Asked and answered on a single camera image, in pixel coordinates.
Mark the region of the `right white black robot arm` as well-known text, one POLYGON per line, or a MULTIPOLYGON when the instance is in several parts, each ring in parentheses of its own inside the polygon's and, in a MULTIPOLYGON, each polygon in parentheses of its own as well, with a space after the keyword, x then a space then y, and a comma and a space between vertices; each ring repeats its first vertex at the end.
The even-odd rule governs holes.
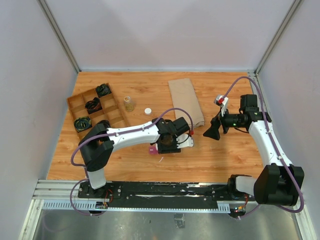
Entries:
POLYGON ((257 95, 241 95, 238 113, 229 113, 228 98, 223 95, 218 95, 214 103, 220 110, 212 118, 211 126, 203 136, 219 140, 220 128, 224 134, 230 128, 244 128, 253 138, 263 163, 263 170, 258 178, 231 175, 227 182, 227 196, 232 200, 238 200, 244 194, 248 194, 261 205, 296 205, 305 173, 301 167, 293 165, 285 155, 274 134, 271 118, 258 106, 257 95))

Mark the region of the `pink weekly pill organizer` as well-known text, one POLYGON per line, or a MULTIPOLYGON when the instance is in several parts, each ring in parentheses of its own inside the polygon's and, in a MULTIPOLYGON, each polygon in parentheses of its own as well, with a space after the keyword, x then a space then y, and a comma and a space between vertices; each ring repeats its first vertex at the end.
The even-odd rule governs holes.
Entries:
POLYGON ((150 146, 149 149, 148 149, 148 153, 150 155, 157 155, 158 154, 158 149, 156 146, 150 146))

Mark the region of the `white bottle cap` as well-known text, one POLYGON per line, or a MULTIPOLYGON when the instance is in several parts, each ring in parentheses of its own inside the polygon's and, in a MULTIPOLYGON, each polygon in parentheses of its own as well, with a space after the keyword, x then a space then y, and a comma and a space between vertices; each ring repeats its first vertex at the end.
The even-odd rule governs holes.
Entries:
POLYGON ((144 113, 148 116, 148 115, 150 115, 152 113, 152 109, 147 107, 147 108, 144 109, 144 113))

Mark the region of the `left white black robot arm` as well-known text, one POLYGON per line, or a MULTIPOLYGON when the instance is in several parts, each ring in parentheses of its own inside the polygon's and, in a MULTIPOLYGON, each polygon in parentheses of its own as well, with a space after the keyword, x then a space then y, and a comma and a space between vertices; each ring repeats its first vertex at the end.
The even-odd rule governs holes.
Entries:
POLYGON ((150 144, 158 154, 180 153, 194 146, 191 129, 180 117, 174 121, 155 118, 141 125, 110 128, 105 122, 96 124, 78 144, 88 181, 89 191, 96 198, 107 193, 104 167, 112 153, 135 145, 150 144))

